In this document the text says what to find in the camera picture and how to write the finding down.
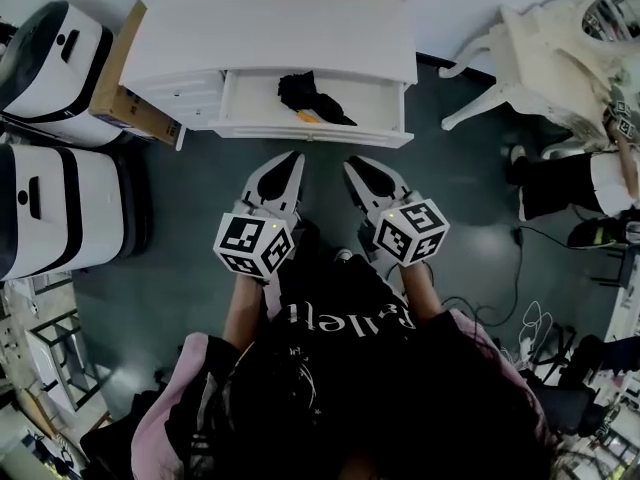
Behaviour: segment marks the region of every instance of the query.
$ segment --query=gray floor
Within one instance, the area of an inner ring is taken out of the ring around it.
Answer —
[[[114,372],[103,394],[115,417],[128,412],[135,392],[153,387],[155,369],[175,363],[186,334],[221,333],[233,276],[212,252],[220,216],[240,195],[249,173],[290,149],[306,155],[301,212],[320,227],[327,242],[358,249],[355,231],[361,217],[343,185],[341,162],[352,154],[370,156],[433,198],[451,222],[451,232],[431,262],[441,297],[461,295],[474,305],[497,308],[482,313],[486,321],[507,314],[518,263],[510,232],[518,221],[517,195],[504,181],[504,162],[509,146],[517,142],[533,151],[539,121],[501,108],[444,132],[442,117],[485,87],[464,77],[440,80],[425,65],[420,65],[419,76],[420,83],[406,97],[406,126],[416,137],[399,150],[221,139],[209,132],[187,136],[180,153],[162,145],[144,150],[154,211],[147,252],[75,276],[90,351]],[[533,225],[564,239],[577,222],[567,210]],[[597,286],[589,276],[614,273],[617,261],[601,251],[567,251],[524,233],[517,311],[507,324],[489,329],[490,334],[507,347],[516,344],[522,315],[536,299],[581,335],[604,335],[615,290]]]

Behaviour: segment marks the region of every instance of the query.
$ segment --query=chair leg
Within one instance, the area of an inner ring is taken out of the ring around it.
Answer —
[[[445,117],[441,123],[442,129],[449,131],[465,119],[487,112],[492,108],[502,105],[505,101],[507,101],[506,89],[496,84],[487,89],[471,103],[462,107],[455,114]]]
[[[466,68],[469,67],[469,64],[473,60],[473,58],[478,55],[482,50],[489,50],[491,48],[490,35],[478,37],[471,41],[464,49],[458,54],[455,58],[456,65],[447,69],[440,68],[438,70],[438,75],[440,78],[453,78],[454,76],[458,76],[462,73]]]

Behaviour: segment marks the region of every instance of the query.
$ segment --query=handle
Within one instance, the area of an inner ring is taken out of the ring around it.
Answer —
[[[40,219],[40,178],[29,180],[29,211],[34,219]]]
[[[79,30],[72,30],[69,32],[69,36],[67,37],[67,41],[64,43],[64,47],[62,48],[62,53],[60,53],[60,57],[65,62],[69,62],[69,57],[71,57],[71,52],[76,45],[76,41],[78,40],[78,36],[80,35]]]

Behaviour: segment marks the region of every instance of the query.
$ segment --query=open drawer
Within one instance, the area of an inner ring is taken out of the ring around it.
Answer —
[[[318,92],[342,106],[357,126],[308,123],[278,96],[287,70],[228,71],[218,120],[208,123],[223,137],[283,138],[400,147],[413,138],[404,131],[402,82],[315,71]]]

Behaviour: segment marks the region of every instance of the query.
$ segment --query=black pants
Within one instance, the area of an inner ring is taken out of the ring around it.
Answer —
[[[522,187],[527,220],[559,212],[569,204],[602,212],[591,180],[591,154],[535,164],[518,158],[512,169],[510,181]]]

